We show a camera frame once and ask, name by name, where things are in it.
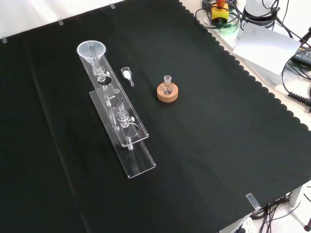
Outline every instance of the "power strip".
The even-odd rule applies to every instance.
[[[246,230],[246,233],[255,233],[255,227],[250,217],[243,223],[242,227]]]

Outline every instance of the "black tablecloth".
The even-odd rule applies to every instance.
[[[88,94],[91,81],[76,54],[78,44],[91,39],[106,45],[106,57],[150,135],[145,143],[157,167],[133,179],[125,176],[101,125]],[[10,61],[1,56],[1,123],[11,124],[1,131],[10,158],[1,179],[16,183],[8,174],[25,167],[33,184],[29,197],[21,193],[23,179],[16,190],[2,188],[13,194],[9,202],[0,199],[8,205],[1,211],[7,218],[21,221],[7,214],[18,210],[16,199],[40,205],[34,198],[40,196],[48,202],[45,210],[59,213],[55,227],[68,222],[70,232],[78,232],[74,221],[80,224],[74,202],[92,233],[214,233],[254,210],[246,194],[265,205],[311,178],[307,127],[177,0],[120,2],[116,9],[66,19],[63,26],[10,37],[0,51],[14,54]],[[126,66],[134,88],[121,77]],[[179,97],[163,104],[156,87],[168,74]],[[19,127],[16,117],[27,118],[28,127]],[[35,165],[49,180],[39,171],[34,175]],[[53,193],[45,193],[46,186],[57,204],[49,202]]]

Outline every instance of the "clear acrylic stand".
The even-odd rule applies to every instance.
[[[109,138],[128,178],[156,166],[143,140],[149,135],[106,60],[99,41],[81,43],[77,52],[90,77],[90,92]]]

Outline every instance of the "glass flask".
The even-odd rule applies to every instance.
[[[171,83],[172,77],[170,75],[164,76],[164,84],[161,86],[161,92],[164,95],[170,95],[174,92],[174,86]]]

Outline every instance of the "white table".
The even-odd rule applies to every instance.
[[[180,1],[183,3],[186,9],[190,10],[190,12],[193,14],[196,12],[196,10],[202,8],[201,6],[202,0],[180,0]],[[238,1],[240,1],[238,7],[242,10],[243,6],[245,5],[245,0],[238,0]],[[305,2],[307,5],[311,7],[311,1],[305,0]],[[282,8],[282,10],[279,12],[279,17],[281,19],[283,19],[283,16],[285,14],[286,3],[287,3],[287,0],[280,1],[280,7]],[[307,33],[308,28],[311,26],[311,22],[310,22],[310,19],[308,18],[309,17],[308,14],[305,14],[303,16],[299,14],[299,11],[296,11],[297,7],[298,7],[298,2],[294,0],[290,0],[289,10],[285,18],[284,24],[288,28],[290,28],[292,31],[294,31],[296,34],[303,36],[305,33]],[[299,14],[299,17],[301,17],[299,21],[305,22],[305,23],[298,24],[296,20],[294,20],[294,18],[298,17],[297,14]],[[198,12],[197,16],[198,16],[200,23],[204,24],[206,13],[204,11],[201,11],[201,12]],[[220,45],[223,46],[225,50],[229,51],[231,55],[235,56],[236,59],[240,61],[241,65],[244,66],[244,69],[247,70],[250,73],[250,75],[254,76],[257,81],[261,82],[263,86],[267,87],[269,92],[273,93],[276,98],[280,99],[282,104],[286,105],[287,109],[293,112],[294,116],[299,118],[300,122],[307,125],[309,130],[311,130],[311,114],[308,114],[309,108],[287,97],[287,92],[285,91],[282,85],[279,85],[275,88],[270,88],[267,85],[267,83],[264,81],[264,78],[258,72],[256,72],[256,70],[253,67],[247,64],[247,62],[243,58],[238,57],[237,55],[232,53],[233,51],[232,46],[233,46],[234,39],[236,37],[237,32],[235,34],[231,33],[229,35],[226,33],[217,34],[213,30],[209,30],[209,32],[211,32],[213,36],[216,37],[216,40],[220,42]],[[298,79],[294,81],[286,83],[286,87],[294,93],[297,93],[304,97],[308,97],[309,89],[311,87],[311,82],[299,77]],[[296,206],[299,203],[303,195],[304,188],[305,186],[303,185],[293,191],[292,198],[290,201],[292,206]],[[232,225],[226,227],[225,229],[221,230],[221,233],[234,233],[250,215],[251,213],[245,216],[244,218],[238,220],[237,222],[233,223]]]

